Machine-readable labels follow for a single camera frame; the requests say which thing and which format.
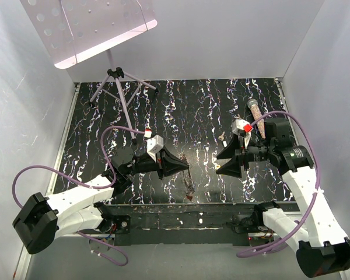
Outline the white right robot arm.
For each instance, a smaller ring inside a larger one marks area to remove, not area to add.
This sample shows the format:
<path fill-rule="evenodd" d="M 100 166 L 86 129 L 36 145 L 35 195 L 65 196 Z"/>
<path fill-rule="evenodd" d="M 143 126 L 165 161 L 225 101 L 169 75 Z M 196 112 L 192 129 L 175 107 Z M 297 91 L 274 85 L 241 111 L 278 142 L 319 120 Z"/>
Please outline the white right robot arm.
<path fill-rule="evenodd" d="M 232 124 L 233 138 L 218 159 L 226 159 L 216 172 L 242 177 L 251 162 L 268 162 L 276 167 L 294 195 L 300 221 L 292 220 L 274 201 L 254 207 L 241 225 L 259 232 L 273 230 L 279 239 L 258 246 L 259 253 L 273 252 L 277 244 L 285 243 L 296 254 L 300 269 L 309 278 L 350 269 L 350 239 L 337 222 L 318 186 L 317 172 L 304 146 L 290 139 L 291 126 L 285 118 L 269 118 L 264 122 L 265 137 L 258 143 L 251 140 L 252 127 L 238 118 Z"/>

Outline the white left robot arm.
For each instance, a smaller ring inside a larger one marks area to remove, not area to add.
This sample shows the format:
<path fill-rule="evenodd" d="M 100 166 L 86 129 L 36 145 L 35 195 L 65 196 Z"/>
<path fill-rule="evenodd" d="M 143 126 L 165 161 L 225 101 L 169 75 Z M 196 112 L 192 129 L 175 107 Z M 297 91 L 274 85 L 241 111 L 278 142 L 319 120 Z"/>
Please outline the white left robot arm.
<path fill-rule="evenodd" d="M 131 185 L 130 176 L 156 172 L 163 179 L 189 169 L 185 158 L 165 147 L 139 156 L 123 147 L 116 150 L 111 165 L 85 186 L 47 197 L 39 192 L 29 197 L 12 223 L 29 254 L 37 254 L 55 239 L 80 230 L 107 233 L 118 221 L 103 209 L 103 201 L 123 193 Z"/>

